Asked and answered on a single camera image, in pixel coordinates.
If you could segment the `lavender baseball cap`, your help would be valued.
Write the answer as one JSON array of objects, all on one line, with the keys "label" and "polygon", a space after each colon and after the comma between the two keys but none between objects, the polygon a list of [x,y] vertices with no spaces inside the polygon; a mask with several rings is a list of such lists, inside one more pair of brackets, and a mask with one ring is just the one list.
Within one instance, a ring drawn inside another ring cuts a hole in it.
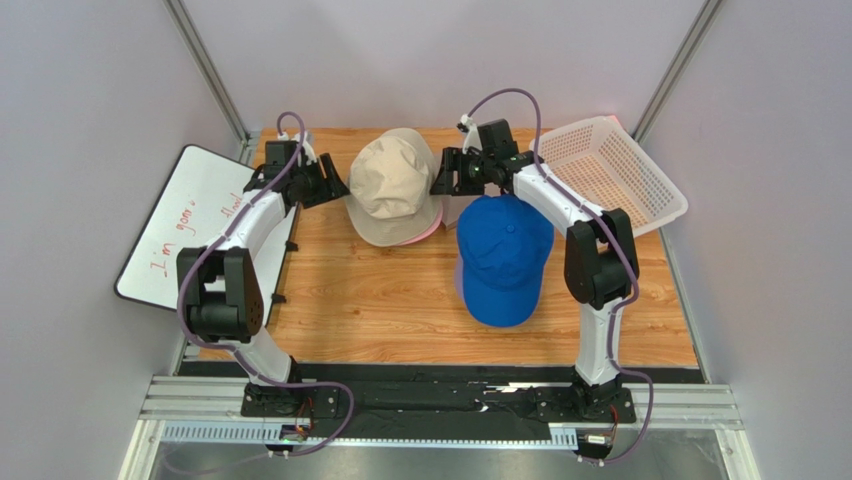
[{"label": "lavender baseball cap", "polygon": [[465,295],[464,295],[464,263],[461,256],[456,258],[454,273],[453,273],[453,284],[456,295],[458,299],[466,304]]}]

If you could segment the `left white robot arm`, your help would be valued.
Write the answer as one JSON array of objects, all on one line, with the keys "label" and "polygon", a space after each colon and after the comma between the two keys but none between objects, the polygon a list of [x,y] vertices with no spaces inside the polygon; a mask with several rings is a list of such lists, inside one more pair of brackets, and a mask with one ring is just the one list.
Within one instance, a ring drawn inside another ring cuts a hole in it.
[{"label": "left white robot arm", "polygon": [[349,191],[331,157],[314,152],[305,134],[280,135],[243,188],[223,230],[177,256],[177,314],[187,340],[229,353],[248,374],[245,416],[309,414],[310,397],[297,362],[277,346],[264,322],[266,294],[254,262],[273,231],[297,207],[335,201]]}]

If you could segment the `pink bucket hat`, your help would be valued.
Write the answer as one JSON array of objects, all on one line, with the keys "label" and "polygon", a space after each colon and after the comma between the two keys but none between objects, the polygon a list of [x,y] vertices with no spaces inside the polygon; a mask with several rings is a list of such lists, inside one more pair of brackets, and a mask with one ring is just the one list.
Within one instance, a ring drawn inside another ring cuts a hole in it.
[{"label": "pink bucket hat", "polygon": [[444,216],[444,209],[442,207],[440,207],[439,210],[437,211],[436,217],[433,220],[432,224],[425,231],[423,231],[422,233],[420,233],[416,237],[413,237],[409,240],[406,240],[404,242],[399,243],[399,246],[406,246],[406,245],[415,244],[415,243],[421,242],[421,241],[429,238],[442,225],[443,216]]}]

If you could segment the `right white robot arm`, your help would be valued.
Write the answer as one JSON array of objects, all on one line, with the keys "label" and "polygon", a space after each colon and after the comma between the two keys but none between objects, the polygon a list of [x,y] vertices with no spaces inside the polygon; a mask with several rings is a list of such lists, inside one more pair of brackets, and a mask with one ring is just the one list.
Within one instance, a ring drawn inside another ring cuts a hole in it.
[{"label": "right white robot arm", "polygon": [[632,204],[617,175],[644,156],[620,125],[595,117],[546,133],[522,150],[506,120],[461,118],[464,142],[444,149],[433,192],[467,196],[457,227],[456,284],[481,323],[528,320],[557,238],[563,277],[580,307],[581,344],[567,399],[575,415],[615,411],[622,396],[618,336],[640,267]]}]

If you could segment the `blue hat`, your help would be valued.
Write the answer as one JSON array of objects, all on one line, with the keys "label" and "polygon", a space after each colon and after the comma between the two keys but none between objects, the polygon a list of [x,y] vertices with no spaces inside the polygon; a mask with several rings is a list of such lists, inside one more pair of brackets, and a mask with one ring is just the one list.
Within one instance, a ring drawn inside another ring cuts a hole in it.
[{"label": "blue hat", "polygon": [[464,263],[465,307],[478,322],[510,328],[539,303],[553,225],[512,196],[482,196],[462,212],[456,240]]}]

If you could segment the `beige bucket hat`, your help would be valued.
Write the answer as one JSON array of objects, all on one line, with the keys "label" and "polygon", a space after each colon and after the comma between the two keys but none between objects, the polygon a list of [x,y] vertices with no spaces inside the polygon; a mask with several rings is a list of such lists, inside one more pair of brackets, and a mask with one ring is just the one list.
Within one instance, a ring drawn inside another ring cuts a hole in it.
[{"label": "beige bucket hat", "polygon": [[425,231],[442,207],[429,193],[440,160],[424,137],[395,128],[367,144],[351,164],[344,202],[358,235],[376,247],[394,247]]}]

